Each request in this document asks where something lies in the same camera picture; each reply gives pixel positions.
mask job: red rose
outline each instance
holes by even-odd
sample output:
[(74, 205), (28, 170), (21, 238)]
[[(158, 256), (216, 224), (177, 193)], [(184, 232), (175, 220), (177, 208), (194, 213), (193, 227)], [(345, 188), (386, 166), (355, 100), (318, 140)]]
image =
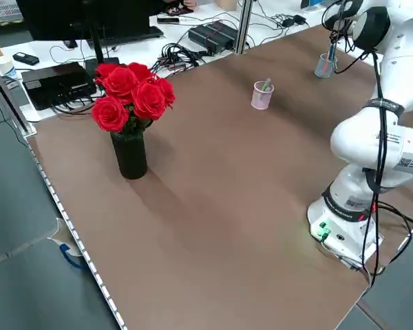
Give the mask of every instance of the red rose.
[(106, 79), (117, 67), (118, 65), (114, 63), (101, 63), (98, 65), (95, 72), (101, 77), (101, 79)]
[(138, 84), (138, 79), (126, 67), (117, 67), (103, 80), (105, 93), (119, 99), (123, 105), (133, 102), (131, 91)]
[(101, 129), (109, 132), (121, 132), (129, 116), (129, 111), (113, 96), (99, 98), (92, 108), (93, 119)]
[(176, 101), (176, 98), (174, 97), (173, 86), (168, 82), (167, 79), (164, 78), (159, 78), (156, 81), (156, 84), (159, 86), (162, 94), (164, 94), (165, 104), (167, 106), (172, 105), (174, 101)]
[(128, 68), (135, 74), (139, 81), (143, 81), (153, 76), (152, 72), (146, 65), (133, 62), (129, 64)]
[(134, 113), (139, 119), (158, 120), (165, 111), (164, 94), (154, 80), (144, 80), (133, 91)]

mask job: black electronic box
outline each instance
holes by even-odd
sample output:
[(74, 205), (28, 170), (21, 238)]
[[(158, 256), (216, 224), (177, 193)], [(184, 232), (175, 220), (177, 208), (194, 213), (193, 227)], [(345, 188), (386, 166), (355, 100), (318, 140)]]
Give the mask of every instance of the black electronic box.
[(233, 50), (237, 38), (237, 30), (222, 22), (213, 22), (207, 25), (192, 27), (188, 37), (198, 45), (218, 54), (224, 50)]
[(96, 92), (94, 81), (77, 62), (25, 71), (21, 75), (36, 110), (89, 98)]

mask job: remote control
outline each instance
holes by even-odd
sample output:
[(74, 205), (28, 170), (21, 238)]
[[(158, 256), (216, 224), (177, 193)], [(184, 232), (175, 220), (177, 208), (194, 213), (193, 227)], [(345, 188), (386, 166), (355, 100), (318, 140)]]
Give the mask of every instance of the remote control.
[(13, 59), (15, 59), (17, 62), (22, 62), (27, 65), (36, 65), (37, 63), (40, 63), (40, 60), (38, 57), (25, 54), (25, 53), (16, 53), (12, 55)]

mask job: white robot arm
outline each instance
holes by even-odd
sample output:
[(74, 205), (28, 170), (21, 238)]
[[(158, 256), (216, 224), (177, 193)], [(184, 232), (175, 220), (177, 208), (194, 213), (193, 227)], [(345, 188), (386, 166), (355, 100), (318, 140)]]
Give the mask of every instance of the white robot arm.
[[(353, 29), (355, 44), (364, 50), (376, 50), (384, 55), (381, 63), (383, 99), (377, 98), (377, 88), (364, 108), (334, 130), (332, 151), (350, 163), (329, 185), (321, 198), (308, 209), (311, 234), (335, 254), (357, 261), (361, 267), (366, 220), (373, 192), (385, 193), (413, 180), (413, 129), (399, 125), (404, 112), (413, 111), (413, 1), (403, 9), (399, 1), (358, 0), (346, 9), (354, 8), (341, 19), (356, 21)], [(334, 24), (340, 19), (332, 19)], [(379, 107), (386, 110), (388, 151), (381, 187), (374, 186), (381, 130)], [(375, 251), (375, 224), (370, 222), (364, 260)]]

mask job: clear plastic cup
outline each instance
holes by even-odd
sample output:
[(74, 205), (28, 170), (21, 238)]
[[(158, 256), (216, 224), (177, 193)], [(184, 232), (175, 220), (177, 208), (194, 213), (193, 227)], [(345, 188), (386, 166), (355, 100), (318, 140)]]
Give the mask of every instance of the clear plastic cup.
[(315, 75), (320, 78), (329, 78), (333, 71), (337, 68), (338, 58), (328, 60), (327, 54), (321, 54), (319, 62), (315, 68)]
[(253, 100), (251, 105), (257, 110), (266, 110), (269, 107), (271, 96), (274, 92), (274, 85), (270, 84), (266, 91), (262, 91), (264, 81), (257, 81), (254, 84)]

